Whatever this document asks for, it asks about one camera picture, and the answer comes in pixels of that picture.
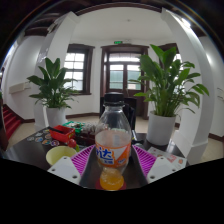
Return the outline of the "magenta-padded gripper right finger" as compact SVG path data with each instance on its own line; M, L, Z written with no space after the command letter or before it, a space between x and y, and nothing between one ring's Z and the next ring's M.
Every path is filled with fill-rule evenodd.
M156 157L145 149L133 145L142 174L148 184L177 171L164 156Z

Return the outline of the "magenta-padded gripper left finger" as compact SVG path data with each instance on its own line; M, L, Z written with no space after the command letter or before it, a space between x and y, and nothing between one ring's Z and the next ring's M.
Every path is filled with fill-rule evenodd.
M62 156L48 172L84 188L94 188L98 179L94 153L95 146L91 145L72 157Z

